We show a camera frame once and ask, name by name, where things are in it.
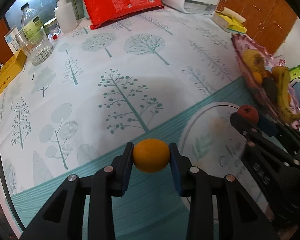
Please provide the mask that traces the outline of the yellow banana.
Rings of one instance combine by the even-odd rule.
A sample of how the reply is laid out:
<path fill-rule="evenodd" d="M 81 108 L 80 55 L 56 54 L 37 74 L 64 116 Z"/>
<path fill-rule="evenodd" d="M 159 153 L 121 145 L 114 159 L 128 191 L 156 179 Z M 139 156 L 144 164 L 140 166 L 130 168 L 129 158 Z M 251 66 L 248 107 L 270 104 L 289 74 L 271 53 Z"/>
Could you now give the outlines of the yellow banana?
<path fill-rule="evenodd" d="M 277 84 L 277 110 L 278 116 L 285 123 L 291 125 L 300 120 L 300 113 L 294 114 L 288 100 L 288 87 L 290 75 L 287 67 L 276 66 L 272 69 L 272 76 Z"/>

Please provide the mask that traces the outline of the small red fruit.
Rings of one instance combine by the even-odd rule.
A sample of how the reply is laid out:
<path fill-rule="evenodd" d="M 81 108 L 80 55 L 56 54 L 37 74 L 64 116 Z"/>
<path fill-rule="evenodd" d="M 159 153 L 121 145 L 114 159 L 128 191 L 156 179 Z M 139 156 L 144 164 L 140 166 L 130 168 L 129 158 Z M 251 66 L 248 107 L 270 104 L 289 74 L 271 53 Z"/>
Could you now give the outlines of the small red fruit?
<path fill-rule="evenodd" d="M 237 110 L 237 113 L 252 124 L 257 124 L 259 121 L 258 111 L 250 105 L 242 105 Z"/>

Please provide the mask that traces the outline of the dark green avocado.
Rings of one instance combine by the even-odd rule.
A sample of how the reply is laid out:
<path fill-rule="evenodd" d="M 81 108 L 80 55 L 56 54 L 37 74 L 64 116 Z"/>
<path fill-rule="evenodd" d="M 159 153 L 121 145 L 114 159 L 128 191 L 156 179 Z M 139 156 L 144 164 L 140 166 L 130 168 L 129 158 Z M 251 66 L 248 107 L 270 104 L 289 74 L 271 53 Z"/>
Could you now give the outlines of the dark green avocado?
<path fill-rule="evenodd" d="M 264 77 L 262 87 L 266 92 L 268 99 L 275 105 L 277 104 L 277 86 L 275 81 L 270 77 Z"/>

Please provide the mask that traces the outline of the yellow spotted pear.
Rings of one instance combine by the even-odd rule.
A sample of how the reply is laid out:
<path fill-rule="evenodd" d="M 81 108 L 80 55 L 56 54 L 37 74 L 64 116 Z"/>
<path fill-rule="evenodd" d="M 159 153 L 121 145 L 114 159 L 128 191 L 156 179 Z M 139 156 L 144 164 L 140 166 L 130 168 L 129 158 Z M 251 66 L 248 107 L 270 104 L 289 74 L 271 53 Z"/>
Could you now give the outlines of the yellow spotted pear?
<path fill-rule="evenodd" d="M 250 71 L 263 74 L 265 72 L 264 59 L 258 50 L 247 49 L 242 54 L 242 59 Z"/>

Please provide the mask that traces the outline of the small tangerine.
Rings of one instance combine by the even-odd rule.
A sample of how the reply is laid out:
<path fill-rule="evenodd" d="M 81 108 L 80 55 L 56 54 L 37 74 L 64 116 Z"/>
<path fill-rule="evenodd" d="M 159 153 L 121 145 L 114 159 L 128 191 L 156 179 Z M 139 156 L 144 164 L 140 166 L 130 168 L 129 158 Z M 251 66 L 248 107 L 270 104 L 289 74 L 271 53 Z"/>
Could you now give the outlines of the small tangerine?
<path fill-rule="evenodd" d="M 158 139 L 142 140 L 134 146 L 133 161 L 135 167 L 141 172 L 159 172 L 170 161 L 168 144 Z"/>

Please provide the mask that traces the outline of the bags on floor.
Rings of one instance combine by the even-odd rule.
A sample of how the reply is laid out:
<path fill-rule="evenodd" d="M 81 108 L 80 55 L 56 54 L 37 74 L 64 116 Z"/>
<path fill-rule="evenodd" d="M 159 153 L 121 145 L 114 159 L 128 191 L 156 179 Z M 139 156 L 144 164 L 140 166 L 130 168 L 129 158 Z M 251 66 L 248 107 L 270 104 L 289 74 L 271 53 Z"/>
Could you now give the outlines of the bags on floor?
<path fill-rule="evenodd" d="M 279 58 L 278 63 L 279 66 L 287 67 L 285 59 Z M 295 67 L 289 68 L 288 70 L 290 75 L 290 81 L 293 81 L 295 79 L 300 79 L 300 64 L 298 64 Z"/>

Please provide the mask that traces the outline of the pink glass fruit bowl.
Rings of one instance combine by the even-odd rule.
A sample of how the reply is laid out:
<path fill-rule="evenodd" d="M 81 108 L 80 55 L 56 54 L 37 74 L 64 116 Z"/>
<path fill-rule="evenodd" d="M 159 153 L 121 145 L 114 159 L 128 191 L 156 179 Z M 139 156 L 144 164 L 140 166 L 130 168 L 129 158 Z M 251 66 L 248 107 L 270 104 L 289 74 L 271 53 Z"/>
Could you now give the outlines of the pink glass fruit bowl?
<path fill-rule="evenodd" d="M 291 85 L 288 68 L 247 35 L 232 35 L 231 41 L 239 70 L 257 102 L 273 119 L 300 129 L 300 100 Z"/>

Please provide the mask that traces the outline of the tree print tablecloth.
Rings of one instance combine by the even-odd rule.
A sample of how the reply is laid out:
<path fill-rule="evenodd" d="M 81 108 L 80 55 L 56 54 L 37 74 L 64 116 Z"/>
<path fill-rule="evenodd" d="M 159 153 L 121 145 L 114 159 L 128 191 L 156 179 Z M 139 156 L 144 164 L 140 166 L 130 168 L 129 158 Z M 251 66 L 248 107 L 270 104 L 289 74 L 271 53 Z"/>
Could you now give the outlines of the tree print tablecloth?
<path fill-rule="evenodd" d="M 0 96 L 0 202 L 14 232 L 68 175 L 94 174 L 128 142 L 178 146 L 191 117 L 215 102 L 254 98 L 230 34 L 209 17 L 161 9 L 95 30 L 83 20 Z"/>

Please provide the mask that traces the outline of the brown wooden cabinet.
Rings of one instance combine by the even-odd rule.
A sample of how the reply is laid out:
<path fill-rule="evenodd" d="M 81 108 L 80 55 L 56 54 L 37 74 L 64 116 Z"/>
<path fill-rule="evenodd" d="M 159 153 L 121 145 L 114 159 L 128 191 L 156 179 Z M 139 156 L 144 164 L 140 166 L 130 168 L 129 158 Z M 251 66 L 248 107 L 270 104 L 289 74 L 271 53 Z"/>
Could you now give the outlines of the brown wooden cabinet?
<path fill-rule="evenodd" d="M 220 0 L 217 9 L 224 7 L 245 18 L 246 34 L 270 54 L 279 49 L 297 19 L 285 0 Z"/>

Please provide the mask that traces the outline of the yellow tissue pack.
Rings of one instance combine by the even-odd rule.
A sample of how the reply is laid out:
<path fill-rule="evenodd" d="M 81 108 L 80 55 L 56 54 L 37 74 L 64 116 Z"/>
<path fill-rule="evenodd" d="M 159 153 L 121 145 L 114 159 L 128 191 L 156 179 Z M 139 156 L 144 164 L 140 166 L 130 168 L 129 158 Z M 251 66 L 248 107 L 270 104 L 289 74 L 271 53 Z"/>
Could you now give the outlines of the yellow tissue pack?
<path fill-rule="evenodd" d="M 247 32 L 246 27 L 243 25 L 246 19 L 227 7 L 224 7 L 222 11 L 216 10 L 212 20 L 228 33 L 245 34 Z"/>

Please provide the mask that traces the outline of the yellow flat box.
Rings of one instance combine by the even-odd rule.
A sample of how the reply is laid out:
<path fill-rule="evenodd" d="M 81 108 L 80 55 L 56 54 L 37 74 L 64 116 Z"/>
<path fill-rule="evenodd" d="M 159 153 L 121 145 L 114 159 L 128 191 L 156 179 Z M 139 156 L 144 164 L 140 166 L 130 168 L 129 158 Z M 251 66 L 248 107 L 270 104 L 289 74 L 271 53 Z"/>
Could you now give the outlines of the yellow flat box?
<path fill-rule="evenodd" d="M 18 50 L 0 70 L 0 94 L 11 83 L 11 81 L 23 70 L 27 56 Z"/>

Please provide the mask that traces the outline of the clear drinking glass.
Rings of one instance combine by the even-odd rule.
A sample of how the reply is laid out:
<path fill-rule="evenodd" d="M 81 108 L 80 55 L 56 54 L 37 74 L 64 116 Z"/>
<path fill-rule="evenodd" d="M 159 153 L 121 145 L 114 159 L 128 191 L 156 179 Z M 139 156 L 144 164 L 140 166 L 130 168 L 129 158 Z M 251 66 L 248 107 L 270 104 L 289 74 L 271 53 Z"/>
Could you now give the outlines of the clear drinking glass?
<path fill-rule="evenodd" d="M 36 35 L 27 40 L 21 49 L 34 66 L 43 63 L 53 52 L 53 46 L 43 27 Z"/>

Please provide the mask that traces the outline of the small white carton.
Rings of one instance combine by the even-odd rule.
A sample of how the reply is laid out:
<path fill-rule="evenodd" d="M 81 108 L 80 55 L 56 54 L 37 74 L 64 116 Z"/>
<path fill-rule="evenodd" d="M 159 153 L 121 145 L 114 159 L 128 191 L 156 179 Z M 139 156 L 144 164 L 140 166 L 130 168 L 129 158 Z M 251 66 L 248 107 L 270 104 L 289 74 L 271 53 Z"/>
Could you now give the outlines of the small white carton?
<path fill-rule="evenodd" d="M 15 54 L 20 48 L 20 42 L 18 41 L 19 34 L 20 31 L 14 25 L 9 32 L 4 35 L 4 39 L 13 54 Z"/>

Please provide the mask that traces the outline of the small glass jar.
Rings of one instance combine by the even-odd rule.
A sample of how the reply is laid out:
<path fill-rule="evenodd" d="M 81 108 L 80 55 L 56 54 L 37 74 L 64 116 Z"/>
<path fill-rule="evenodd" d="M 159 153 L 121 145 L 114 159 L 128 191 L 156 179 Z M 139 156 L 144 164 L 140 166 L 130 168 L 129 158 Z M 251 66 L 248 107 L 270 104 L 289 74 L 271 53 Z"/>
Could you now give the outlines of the small glass jar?
<path fill-rule="evenodd" d="M 44 25 L 44 30 L 47 35 L 47 38 L 50 40 L 55 40 L 59 34 L 61 33 L 61 29 L 59 26 L 59 23 L 57 21 L 57 18 L 52 18 L 49 21 L 47 21 Z"/>

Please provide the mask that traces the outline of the clear bottle green label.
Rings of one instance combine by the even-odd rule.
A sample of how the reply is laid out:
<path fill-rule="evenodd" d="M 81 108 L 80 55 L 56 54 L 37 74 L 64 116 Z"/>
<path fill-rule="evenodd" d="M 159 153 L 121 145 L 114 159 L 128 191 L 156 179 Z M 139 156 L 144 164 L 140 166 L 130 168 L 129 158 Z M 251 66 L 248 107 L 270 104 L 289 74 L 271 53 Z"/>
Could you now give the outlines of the clear bottle green label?
<path fill-rule="evenodd" d="M 36 9 L 30 7 L 29 3 L 25 3 L 21 7 L 21 27 L 28 40 L 35 37 L 42 29 L 43 24 Z"/>

